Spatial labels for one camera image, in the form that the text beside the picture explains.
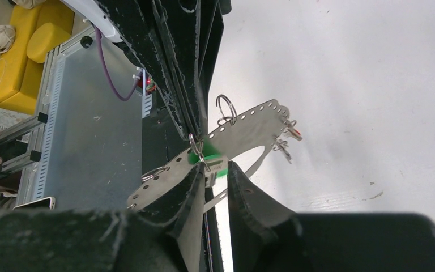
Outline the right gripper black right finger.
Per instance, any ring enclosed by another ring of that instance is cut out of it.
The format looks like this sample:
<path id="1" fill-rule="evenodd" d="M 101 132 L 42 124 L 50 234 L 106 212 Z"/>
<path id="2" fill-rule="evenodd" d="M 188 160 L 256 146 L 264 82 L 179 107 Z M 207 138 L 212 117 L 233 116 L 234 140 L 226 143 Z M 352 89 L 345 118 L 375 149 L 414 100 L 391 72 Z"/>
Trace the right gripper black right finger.
<path id="1" fill-rule="evenodd" d="M 413 213 L 297 213 L 228 164 L 235 271 L 435 271 L 435 223 Z"/>

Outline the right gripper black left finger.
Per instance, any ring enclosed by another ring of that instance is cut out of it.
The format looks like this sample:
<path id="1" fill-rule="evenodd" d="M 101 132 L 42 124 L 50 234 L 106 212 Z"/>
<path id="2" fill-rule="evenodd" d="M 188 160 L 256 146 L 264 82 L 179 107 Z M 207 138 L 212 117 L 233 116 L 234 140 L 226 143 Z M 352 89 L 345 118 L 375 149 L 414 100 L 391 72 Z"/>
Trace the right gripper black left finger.
<path id="1" fill-rule="evenodd" d="M 204 173 L 141 211 L 0 213 L 0 271 L 198 271 Z"/>

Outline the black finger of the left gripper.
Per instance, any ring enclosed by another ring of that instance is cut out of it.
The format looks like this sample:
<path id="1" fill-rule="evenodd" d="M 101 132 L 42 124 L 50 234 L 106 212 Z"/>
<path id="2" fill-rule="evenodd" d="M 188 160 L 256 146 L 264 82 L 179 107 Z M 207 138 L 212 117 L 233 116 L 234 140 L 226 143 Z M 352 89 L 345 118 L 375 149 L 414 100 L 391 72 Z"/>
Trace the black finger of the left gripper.
<path id="1" fill-rule="evenodd" d="M 224 32 L 223 16 L 232 10 L 231 1 L 200 1 L 199 62 L 197 94 L 201 124 L 208 119 L 208 94 Z"/>
<path id="2" fill-rule="evenodd" d="M 199 1 L 97 1 L 139 66 L 156 82 L 182 139 L 202 139 L 197 90 Z"/>

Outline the green tagged key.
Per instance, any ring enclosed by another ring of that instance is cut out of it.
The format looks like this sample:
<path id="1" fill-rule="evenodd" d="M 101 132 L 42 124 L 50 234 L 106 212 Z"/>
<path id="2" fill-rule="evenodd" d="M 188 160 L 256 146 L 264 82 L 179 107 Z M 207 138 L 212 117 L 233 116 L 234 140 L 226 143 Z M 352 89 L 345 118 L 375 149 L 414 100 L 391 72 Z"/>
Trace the green tagged key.
<path id="1" fill-rule="evenodd" d="M 207 141 L 203 142 L 202 155 L 206 164 L 204 168 L 206 188 L 211 188 L 215 185 L 217 178 L 227 175 L 228 158 Z"/>

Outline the red tagged key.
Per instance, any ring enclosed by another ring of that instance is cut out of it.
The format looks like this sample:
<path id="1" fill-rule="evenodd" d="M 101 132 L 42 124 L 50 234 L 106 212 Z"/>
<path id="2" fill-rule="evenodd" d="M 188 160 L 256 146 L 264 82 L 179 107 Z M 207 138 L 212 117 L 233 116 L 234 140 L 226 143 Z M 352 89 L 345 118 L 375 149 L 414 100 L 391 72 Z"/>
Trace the red tagged key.
<path id="1" fill-rule="evenodd" d="M 301 133 L 297 129 L 295 129 L 295 127 L 293 127 L 293 126 L 287 127 L 287 133 L 288 133 L 289 137 L 292 137 L 297 141 L 302 140 Z"/>

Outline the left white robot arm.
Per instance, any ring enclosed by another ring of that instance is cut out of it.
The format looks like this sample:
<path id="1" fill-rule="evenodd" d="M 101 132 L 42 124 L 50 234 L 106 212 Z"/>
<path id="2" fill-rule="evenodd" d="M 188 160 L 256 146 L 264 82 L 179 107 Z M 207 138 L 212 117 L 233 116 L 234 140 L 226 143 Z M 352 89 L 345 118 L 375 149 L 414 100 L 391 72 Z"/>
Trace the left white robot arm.
<path id="1" fill-rule="evenodd" d="M 144 68 L 182 139 L 207 134 L 208 94 L 231 1 L 67 1 Z"/>

